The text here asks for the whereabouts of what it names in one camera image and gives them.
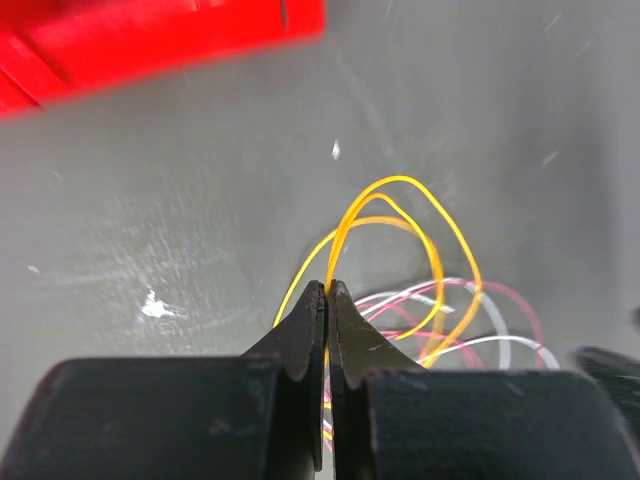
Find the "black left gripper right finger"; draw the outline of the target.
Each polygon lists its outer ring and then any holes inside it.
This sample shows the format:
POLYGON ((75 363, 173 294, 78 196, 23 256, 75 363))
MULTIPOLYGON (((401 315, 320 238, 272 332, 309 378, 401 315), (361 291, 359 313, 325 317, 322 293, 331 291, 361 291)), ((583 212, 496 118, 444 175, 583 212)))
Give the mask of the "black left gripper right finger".
POLYGON ((570 371, 419 367, 357 311, 327 299, 338 479, 635 479, 611 399, 570 371))

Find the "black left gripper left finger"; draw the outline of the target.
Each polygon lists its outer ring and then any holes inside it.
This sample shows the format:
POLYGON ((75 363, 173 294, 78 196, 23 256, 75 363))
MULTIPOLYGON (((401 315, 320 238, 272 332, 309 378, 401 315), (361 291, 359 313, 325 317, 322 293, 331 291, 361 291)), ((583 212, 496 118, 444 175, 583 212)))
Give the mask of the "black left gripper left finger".
POLYGON ((27 403, 5 479, 311 479, 322 467, 322 284, 238 356, 76 358, 27 403))

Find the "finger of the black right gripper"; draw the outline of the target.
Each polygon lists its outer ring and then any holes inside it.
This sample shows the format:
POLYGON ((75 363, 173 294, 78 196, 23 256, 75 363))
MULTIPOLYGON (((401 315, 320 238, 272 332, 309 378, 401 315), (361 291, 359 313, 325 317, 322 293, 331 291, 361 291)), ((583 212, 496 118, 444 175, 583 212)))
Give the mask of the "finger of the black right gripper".
POLYGON ((574 356, 577 367, 605 391, 623 415, 639 414, 639 360, 587 346, 574 356))

